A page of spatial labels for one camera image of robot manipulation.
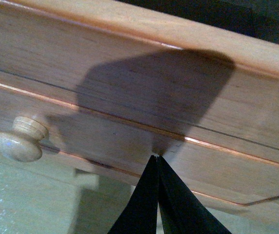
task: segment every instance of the wood grain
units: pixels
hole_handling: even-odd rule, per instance
[[[9,130],[16,116],[46,125],[50,132],[47,144],[52,147],[109,168],[140,175],[154,144],[171,142],[164,157],[194,191],[236,203],[279,195],[279,168],[272,165],[86,115],[79,107],[65,108],[0,89],[0,131]]]
[[[112,0],[0,0],[116,34],[183,49],[226,54],[237,64],[279,76],[279,45]]]
[[[34,81],[32,92],[279,162],[279,78],[237,66],[213,51],[165,50],[0,8],[0,70],[25,79],[17,85]]]

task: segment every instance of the wooden drawer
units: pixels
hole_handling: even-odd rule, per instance
[[[163,14],[105,2],[159,20],[139,34],[115,14],[78,24],[79,12],[0,4],[0,131],[33,118],[57,160],[130,184],[164,153],[205,205],[279,220],[279,46],[167,16],[216,36],[197,44],[166,34]]]
[[[50,132],[43,142],[46,148],[131,176],[126,180],[131,184],[157,142],[171,145],[165,159],[200,196],[242,207],[279,197],[279,164],[181,142],[123,119],[0,84],[0,131],[10,130],[16,116],[45,124]]]

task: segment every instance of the drawer knob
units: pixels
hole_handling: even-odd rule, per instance
[[[17,117],[13,130],[0,133],[0,152],[20,162],[33,162],[42,157],[39,141],[48,135],[40,123],[27,117]]]

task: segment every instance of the drawer front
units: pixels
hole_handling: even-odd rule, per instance
[[[245,204],[279,196],[279,165],[182,142],[153,129],[129,126],[86,108],[0,86],[0,131],[16,116],[47,126],[48,147],[140,175],[154,146],[168,144],[165,159],[191,190]]]

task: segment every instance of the wooden dresser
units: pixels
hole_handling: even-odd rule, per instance
[[[163,154],[207,207],[279,222],[279,45],[112,0],[0,0],[0,132],[135,185]]]

